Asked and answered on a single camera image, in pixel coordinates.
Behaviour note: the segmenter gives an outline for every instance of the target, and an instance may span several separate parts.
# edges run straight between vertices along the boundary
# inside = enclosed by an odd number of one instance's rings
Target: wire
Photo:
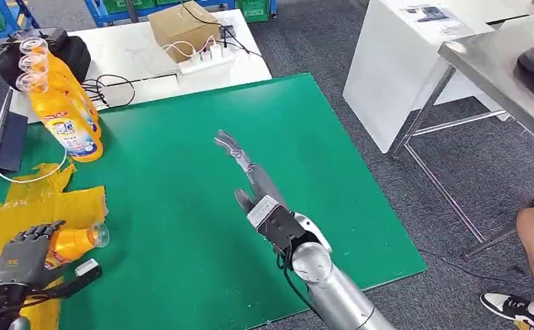
[[[226,43],[226,44],[229,44],[229,45],[233,45],[233,46],[235,46],[235,47],[237,47],[237,48],[239,48],[239,49],[241,49],[241,50],[243,49],[243,47],[241,47],[241,46],[239,46],[239,45],[237,45],[237,44],[235,44],[235,43],[231,43],[231,42],[229,42],[229,41],[221,41],[221,43]],[[249,53],[249,54],[257,55],[257,56],[260,57],[260,58],[264,58],[263,55],[261,55],[261,54],[259,54],[259,53],[255,53],[255,52],[252,51],[252,50],[248,50],[248,49],[246,49],[246,52]]]
[[[423,250],[423,249],[417,249],[417,250],[419,252],[422,252],[422,253],[425,253],[425,254],[429,254],[431,256],[435,256],[437,259],[441,260],[442,262],[444,262],[444,263],[446,263],[446,264],[448,264],[448,265],[450,265],[450,266],[452,266],[454,268],[457,268],[457,269],[461,270],[462,272],[464,272],[464,273],[466,273],[468,275],[472,275],[472,276],[474,276],[476,278],[481,278],[481,279],[490,280],[490,281],[511,283],[511,284],[522,286],[522,287],[531,287],[530,285],[526,285],[524,283],[517,282],[515,280],[509,280],[509,279],[505,279],[505,278],[497,278],[497,277],[490,277],[490,276],[483,276],[483,275],[474,274],[474,273],[470,272],[469,270],[466,270],[463,267],[461,267],[459,265],[456,265],[455,263],[452,263],[451,261],[448,261],[447,259],[443,258],[441,255],[439,255],[437,253],[426,251],[426,250]]]
[[[100,81],[101,78],[103,78],[103,77],[119,78],[119,79],[124,80],[124,82],[106,85],[105,83]],[[87,82],[94,82],[94,85],[87,84]],[[123,107],[125,105],[131,104],[134,101],[134,99],[136,98],[136,88],[135,88],[134,84],[131,81],[129,81],[127,78],[125,78],[125,77],[118,76],[116,74],[102,74],[99,77],[97,77],[97,79],[87,79],[87,80],[85,80],[83,82],[83,84],[81,84],[81,87],[85,91],[88,91],[90,93],[95,94],[94,96],[90,96],[89,97],[91,101],[101,101],[108,108],[112,108],[112,106],[109,105],[109,103],[107,103],[107,101],[105,99],[105,95],[101,92],[101,89],[103,87],[110,87],[110,86],[123,85],[123,84],[129,84],[129,86],[131,86],[131,88],[133,89],[133,95],[131,96],[131,99],[127,103],[113,106],[113,107]]]
[[[316,314],[321,319],[320,314],[316,311],[316,309],[312,306],[312,304],[310,304],[308,299],[306,299],[306,297],[304,297],[303,294],[299,292],[299,290],[295,287],[295,285],[293,285],[291,278],[289,278],[289,274],[287,274],[287,269],[291,265],[291,245],[290,247],[286,249],[284,258],[285,258],[285,263],[283,266],[283,270],[284,270],[284,277],[286,278],[287,284],[289,284],[289,286],[291,287],[291,290],[295,292],[295,294],[301,299],[301,301],[303,301],[303,303],[306,304],[314,312],[314,314]],[[277,267],[279,267],[279,256],[277,256]]]
[[[212,41],[214,45],[216,45],[216,40],[214,39],[214,36],[211,34],[206,42],[204,43],[204,45],[202,46],[202,48],[200,48],[199,51],[196,51],[196,49],[194,48],[194,45],[192,45],[191,43],[189,43],[188,41],[176,41],[174,43],[171,43],[169,45],[163,45],[162,46],[162,49],[164,50],[164,52],[167,52],[170,48],[174,48],[176,49],[180,54],[184,55],[185,57],[192,57],[196,54],[200,54],[202,51],[204,51],[206,49],[206,46],[209,44],[209,42]],[[186,43],[188,45],[190,45],[190,47],[192,47],[192,54],[188,55],[188,54],[184,54],[184,52],[182,50],[180,50],[180,48],[176,47],[175,44],[177,43]]]
[[[10,179],[9,177],[6,177],[5,175],[3,175],[1,173],[0,173],[0,177],[4,178],[5,180],[8,180],[9,182],[14,182],[15,184],[29,184],[30,182],[36,182],[36,181],[42,180],[42,179],[44,179],[46,177],[49,177],[50,175],[53,175],[56,171],[59,170],[59,168],[63,167],[64,163],[66,162],[66,159],[67,159],[67,151],[65,149],[65,155],[63,157],[62,162],[54,170],[51,170],[50,173],[45,174],[45,175],[43,175],[41,177],[37,177],[36,179],[25,180],[25,181],[17,181],[17,180],[14,180],[14,179]]]
[[[184,5],[184,0],[180,0],[180,3],[182,4],[182,7],[183,7],[183,8],[190,14],[190,16],[192,16],[194,19],[196,19],[196,20],[199,21],[200,23],[211,24],[211,25],[218,25],[218,26],[220,26],[224,31],[226,31],[228,34],[230,34],[231,37],[232,37],[233,39],[235,39],[235,41],[239,44],[238,47],[242,48],[245,52],[247,52],[247,53],[249,53],[249,54],[253,53],[253,54],[255,54],[255,55],[261,56],[261,55],[255,53],[255,52],[252,52],[252,51],[248,50],[247,47],[245,47],[245,45],[243,45],[243,44],[242,44],[242,43],[235,37],[235,35],[234,35],[229,29],[227,29],[224,25],[222,25],[221,23],[218,23],[218,22],[207,22],[207,21],[203,21],[203,20],[199,19],[198,17],[196,17],[194,14],[192,14],[192,12],[188,9],[188,7],[186,7],[186,6]]]
[[[19,309],[22,309],[22,308],[26,308],[26,307],[30,307],[30,306],[34,306],[34,305],[37,305],[37,304],[41,304],[41,303],[44,303],[46,300],[49,300],[50,298],[42,298],[42,299],[38,299],[36,301],[32,301],[31,303],[27,303],[27,304],[20,304],[20,305],[17,305],[17,306],[10,306],[10,307],[5,307],[5,308],[1,308],[0,309],[0,314],[2,313],[6,313],[6,312],[9,312],[9,311],[17,311]]]

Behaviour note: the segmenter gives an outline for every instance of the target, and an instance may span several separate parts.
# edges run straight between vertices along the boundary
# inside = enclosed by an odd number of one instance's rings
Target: gray carpet
[[[82,1],[31,2],[43,26],[94,27]],[[426,272],[367,294],[398,329],[514,329],[509,321],[486,311],[478,297],[486,290],[533,296],[518,239],[471,260],[461,258],[463,249],[475,243],[473,236],[410,157],[396,161],[380,154],[342,99],[366,4],[366,0],[281,0],[279,18],[252,24],[251,31],[273,76],[312,73],[418,248],[439,253],[471,272],[523,284],[475,278],[424,255]],[[57,12],[67,16],[59,17]],[[0,105],[4,89],[0,83]],[[473,98],[451,102],[439,106],[427,125],[485,111]],[[513,120],[489,118],[418,137],[413,145],[484,235],[512,222],[517,210],[534,197],[534,138]],[[366,255],[362,262],[367,262]],[[261,329],[327,328],[305,312]]]

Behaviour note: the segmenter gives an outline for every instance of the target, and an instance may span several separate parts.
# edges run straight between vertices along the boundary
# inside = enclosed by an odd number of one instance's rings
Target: robotic arm
[[[245,172],[253,191],[235,191],[252,227],[266,237],[279,265],[296,294],[333,330],[394,330],[382,313],[330,257],[332,248],[316,224],[305,215],[290,211],[269,176],[253,163],[226,132],[218,131],[215,143],[223,146]],[[307,286],[311,303],[291,284],[292,270]]]
[[[56,221],[31,227],[3,246],[0,254],[0,330],[30,329],[30,321],[20,316],[22,308],[53,298],[69,298],[101,276],[101,266],[90,259],[76,268],[73,281],[44,289],[61,276],[66,267],[50,270],[44,266],[50,239],[63,224],[64,221]],[[36,300],[24,303],[27,298]]]

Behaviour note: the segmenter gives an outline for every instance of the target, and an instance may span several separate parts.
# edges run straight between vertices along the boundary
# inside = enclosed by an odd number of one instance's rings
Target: white cable
[[[196,49],[194,48],[194,45],[192,45],[191,43],[189,43],[188,41],[176,41],[174,43],[171,43],[169,45],[163,45],[162,46],[162,49],[164,50],[164,52],[167,52],[170,48],[174,48],[175,50],[177,50],[180,54],[182,54],[183,56],[185,57],[192,57],[196,54],[200,54],[202,51],[204,51],[206,49],[206,46],[209,44],[209,42],[212,41],[213,42],[213,45],[216,45],[216,40],[214,39],[214,36],[211,34],[209,36],[209,38],[206,40],[206,42],[204,43],[204,45],[202,46],[202,48],[200,48],[199,51],[196,51]],[[180,50],[180,48],[176,47],[175,44],[177,43],[185,43],[187,45],[190,45],[190,47],[192,47],[192,54],[188,55],[188,54],[184,54],[184,52],[182,50]]]
[[[15,184],[29,184],[30,182],[35,182],[35,181],[38,181],[38,180],[42,180],[46,177],[49,177],[50,175],[53,175],[56,171],[58,171],[59,168],[63,167],[63,164],[66,162],[66,158],[67,158],[67,152],[66,152],[66,149],[65,149],[65,156],[63,157],[63,161],[54,169],[52,170],[50,173],[48,174],[45,174],[41,177],[37,177],[36,179],[31,179],[31,180],[25,180],[25,181],[17,181],[17,180],[14,180],[14,179],[10,179],[9,177],[6,177],[5,175],[1,174],[0,173],[0,177],[8,180],[9,182],[14,182]]]

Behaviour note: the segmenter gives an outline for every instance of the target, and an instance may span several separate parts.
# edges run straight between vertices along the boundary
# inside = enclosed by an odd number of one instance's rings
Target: clear bottle cap
[[[43,93],[48,89],[48,79],[45,74],[25,72],[16,79],[16,88],[27,93]]]
[[[38,37],[28,38],[20,43],[20,52],[28,55],[30,53],[48,54],[48,43]]]
[[[20,58],[18,67],[24,72],[45,74],[48,72],[48,57],[39,53],[31,53]]]
[[[87,235],[91,244],[98,248],[104,248],[109,244],[109,229],[103,222],[92,225]]]

